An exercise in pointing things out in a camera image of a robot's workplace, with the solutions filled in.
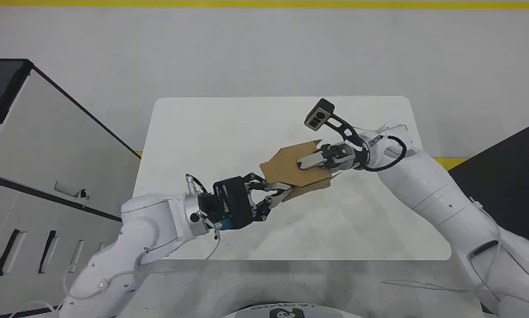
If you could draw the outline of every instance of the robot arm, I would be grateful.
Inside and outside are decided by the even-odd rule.
[[[529,317],[529,241],[497,226],[430,155],[413,147],[405,126],[388,124],[357,134],[322,99],[305,125],[317,131],[324,124],[338,131],[344,142],[322,146],[300,159],[300,168],[377,172],[398,200],[446,238],[469,289],[488,309],[501,317]]]
[[[197,192],[193,176],[186,179],[188,192],[179,196],[150,194],[123,204],[117,241],[90,259],[69,292],[64,285],[68,296],[60,318],[119,315],[148,274],[140,268],[209,230],[237,230],[265,221],[291,189],[282,183],[268,184],[253,173],[215,183],[214,193]],[[274,193],[254,203],[254,190]]]

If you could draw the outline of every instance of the gray cabinet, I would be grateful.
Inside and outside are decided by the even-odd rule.
[[[0,315],[59,304],[62,276],[116,239],[139,165],[34,64],[0,60]]]

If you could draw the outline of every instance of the table top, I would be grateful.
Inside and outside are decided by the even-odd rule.
[[[206,187],[221,179],[261,174],[259,164],[280,148],[341,137],[303,121],[320,97],[165,97],[155,104],[134,196],[180,193],[191,173]],[[421,139],[405,97],[326,97],[353,126],[377,129],[395,121],[407,126],[414,146]],[[168,259],[203,259],[213,234],[184,244]],[[376,173],[348,170],[331,187],[274,208],[266,222],[222,232],[210,259],[365,260],[450,257],[446,240],[405,207]]]

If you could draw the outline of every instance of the cardboard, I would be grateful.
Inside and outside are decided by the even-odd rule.
[[[294,189],[283,202],[308,192],[331,186],[332,174],[322,168],[301,170],[298,160],[314,153],[321,140],[283,147],[268,162],[260,164],[261,171],[268,183],[287,183]]]

